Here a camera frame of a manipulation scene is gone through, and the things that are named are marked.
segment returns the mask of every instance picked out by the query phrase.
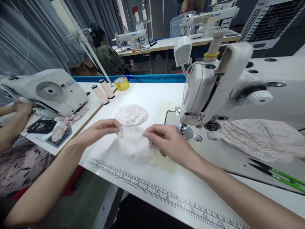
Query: cardboard box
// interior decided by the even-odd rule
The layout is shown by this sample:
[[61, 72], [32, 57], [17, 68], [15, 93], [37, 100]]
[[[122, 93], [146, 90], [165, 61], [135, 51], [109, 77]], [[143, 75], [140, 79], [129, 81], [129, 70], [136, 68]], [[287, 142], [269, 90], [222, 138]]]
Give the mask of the cardboard box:
[[69, 66], [69, 69], [77, 76], [94, 76], [98, 73], [91, 60], [87, 60], [79, 64], [73, 64]]

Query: white lace fabric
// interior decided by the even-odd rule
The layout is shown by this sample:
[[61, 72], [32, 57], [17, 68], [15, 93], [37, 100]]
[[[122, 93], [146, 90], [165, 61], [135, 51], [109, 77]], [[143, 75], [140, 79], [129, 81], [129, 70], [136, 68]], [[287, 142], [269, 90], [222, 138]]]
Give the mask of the white lace fabric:
[[154, 156], [156, 147], [144, 136], [140, 127], [124, 127], [118, 132], [120, 152], [134, 162], [148, 163]]
[[122, 126], [136, 126], [148, 119], [148, 112], [143, 107], [133, 104], [122, 107], [114, 116]]
[[264, 162], [290, 163], [305, 157], [305, 137], [278, 121], [243, 119], [221, 122], [222, 139]]

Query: scissors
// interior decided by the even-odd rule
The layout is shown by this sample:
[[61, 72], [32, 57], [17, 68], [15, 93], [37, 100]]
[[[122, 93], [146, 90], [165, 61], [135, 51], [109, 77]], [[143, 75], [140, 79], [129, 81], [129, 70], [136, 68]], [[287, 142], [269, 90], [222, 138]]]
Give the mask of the scissors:
[[[281, 171], [279, 171], [279, 170], [277, 170], [277, 169], [275, 169], [275, 168], [272, 168], [272, 167], [270, 167], [269, 165], [266, 165], [266, 164], [264, 164], [264, 163], [262, 163], [262, 162], [259, 162], [259, 161], [257, 161], [257, 160], [251, 159], [251, 158], [249, 158], [249, 159], [250, 159], [251, 161], [255, 162], [256, 164], [258, 164], [259, 166], [258, 166], [258, 165], [251, 164], [251, 163], [248, 163], [249, 165], [251, 165], [251, 166], [253, 166], [254, 168], [258, 169], [259, 171], [262, 171], [263, 173], [265, 173], [265, 174], [271, 176], [272, 178], [274, 178], [274, 179], [276, 179], [276, 180], [278, 180], [278, 181], [281, 181], [281, 182], [283, 182], [283, 183], [285, 183], [285, 184], [287, 184], [287, 185], [289, 185], [289, 186], [291, 186], [291, 187], [293, 187], [293, 188], [295, 188], [295, 189], [297, 189], [297, 190], [299, 190], [299, 191], [305, 193], [305, 189], [301, 188], [300, 185], [299, 185], [299, 184], [301, 184], [301, 185], [305, 186], [305, 183], [304, 183], [304, 182], [302, 182], [302, 181], [300, 181], [300, 180], [298, 180], [298, 179], [295, 179], [295, 178], [293, 178], [293, 177], [287, 175], [286, 173], [283, 173], [283, 172], [281, 172]], [[274, 174], [271, 173], [269, 170], [271, 170], [271, 171], [273, 171], [273, 172], [275, 172], [275, 173], [277, 173], [277, 174], [280, 174], [280, 175], [282, 175], [282, 176], [288, 178], [289, 181], [287, 181], [287, 180], [285, 180], [285, 179], [283, 179], [283, 178], [281, 178], [281, 177], [278, 177], [277, 175], [274, 175]]]

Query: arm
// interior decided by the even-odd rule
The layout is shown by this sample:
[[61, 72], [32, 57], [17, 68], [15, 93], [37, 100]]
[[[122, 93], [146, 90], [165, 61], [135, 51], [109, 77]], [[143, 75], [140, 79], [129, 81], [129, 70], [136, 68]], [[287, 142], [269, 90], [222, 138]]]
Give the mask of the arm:
[[41, 222], [56, 206], [84, 150], [106, 134], [118, 132], [115, 119], [100, 120], [72, 139], [18, 200], [5, 219], [8, 226]]
[[153, 125], [146, 136], [176, 163], [204, 180], [252, 228], [304, 228], [305, 219], [203, 159], [174, 126]]
[[32, 107], [25, 103], [17, 105], [16, 114], [0, 129], [0, 150], [10, 148], [23, 130]]
[[16, 111], [16, 109], [13, 105], [0, 107], [0, 116], [12, 113], [14, 111]]

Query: air conditioner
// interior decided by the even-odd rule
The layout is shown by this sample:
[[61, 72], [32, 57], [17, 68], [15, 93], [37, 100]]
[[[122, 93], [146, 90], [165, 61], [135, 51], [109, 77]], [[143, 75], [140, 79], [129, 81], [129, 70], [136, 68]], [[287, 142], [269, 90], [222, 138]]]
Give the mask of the air conditioner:
[[305, 8], [305, 0], [258, 0], [239, 42], [254, 50], [270, 49]]

